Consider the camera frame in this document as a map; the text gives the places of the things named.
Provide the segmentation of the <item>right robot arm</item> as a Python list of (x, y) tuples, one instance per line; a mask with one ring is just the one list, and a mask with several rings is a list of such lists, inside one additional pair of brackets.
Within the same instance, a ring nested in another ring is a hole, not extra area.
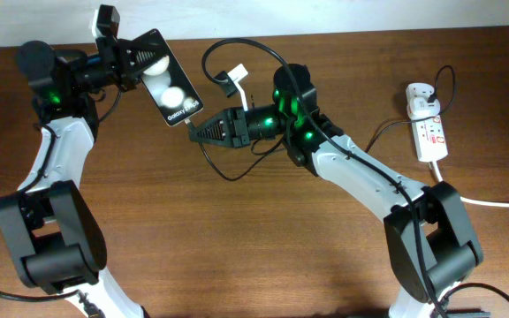
[(400, 284), (389, 317), (448, 317), (450, 297), (482, 263), (474, 227), (454, 187), (424, 185), (362, 151), (317, 106), (305, 65), (279, 67), (273, 103), (220, 111), (191, 125), (201, 146), (243, 148), (280, 137), (293, 163), (339, 186), (384, 226), (391, 269)]

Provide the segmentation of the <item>black Samsung Galaxy smartphone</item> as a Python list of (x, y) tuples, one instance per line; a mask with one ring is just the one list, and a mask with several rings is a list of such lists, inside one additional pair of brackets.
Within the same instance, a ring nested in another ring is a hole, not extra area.
[[(148, 33), (159, 33), (152, 29)], [(203, 109), (203, 102), (169, 44), (160, 34), (160, 74), (140, 77), (168, 126), (178, 125)]]

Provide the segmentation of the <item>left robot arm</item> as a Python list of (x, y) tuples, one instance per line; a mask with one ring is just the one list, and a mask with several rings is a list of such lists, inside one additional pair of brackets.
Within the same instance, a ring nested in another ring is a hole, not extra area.
[(109, 85), (135, 88), (143, 73), (164, 72), (168, 57), (142, 39), (110, 34), (96, 44), (93, 55), (41, 41), (19, 47), (42, 143), (18, 191), (0, 201), (0, 229), (19, 279), (46, 300), (66, 299), (87, 317), (145, 317), (108, 270), (103, 233), (79, 187), (100, 125), (92, 96)]

